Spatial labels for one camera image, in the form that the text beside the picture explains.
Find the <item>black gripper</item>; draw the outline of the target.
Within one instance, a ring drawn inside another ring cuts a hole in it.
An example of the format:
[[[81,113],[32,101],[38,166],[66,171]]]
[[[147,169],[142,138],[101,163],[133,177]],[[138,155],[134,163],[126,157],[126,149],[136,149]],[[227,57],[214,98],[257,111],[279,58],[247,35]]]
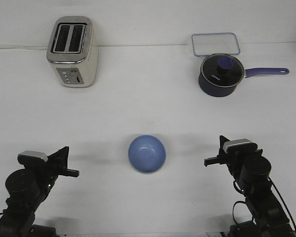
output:
[[[225,142],[229,142],[230,140],[223,135],[219,136],[219,141],[220,141],[220,148],[219,148],[219,153],[217,156],[212,157],[212,158],[206,158],[204,159],[204,165],[207,167],[208,165],[213,165],[213,164],[226,164],[229,169],[233,169],[236,166],[236,160],[235,157],[229,154],[226,154],[223,146]]]
[[[65,146],[48,156],[49,183],[54,183],[58,176],[78,177],[79,171],[68,169],[69,147]]]

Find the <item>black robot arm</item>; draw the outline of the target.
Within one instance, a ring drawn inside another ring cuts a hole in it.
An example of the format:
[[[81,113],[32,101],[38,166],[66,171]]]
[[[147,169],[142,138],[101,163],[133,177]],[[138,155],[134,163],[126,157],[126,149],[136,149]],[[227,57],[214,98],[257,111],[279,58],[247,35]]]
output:
[[[271,163],[263,150],[248,139],[229,140],[219,137],[219,153],[204,160],[204,165],[225,164],[233,177],[235,190],[245,198],[243,203],[252,215],[250,221],[235,222],[227,237],[296,237],[295,222],[270,179]]]
[[[5,187],[9,193],[7,208],[0,213],[0,237],[55,237],[54,227],[35,225],[35,212],[46,200],[59,176],[78,177],[79,171],[68,168],[69,147],[46,155],[24,151],[17,160],[22,169],[11,173]]]

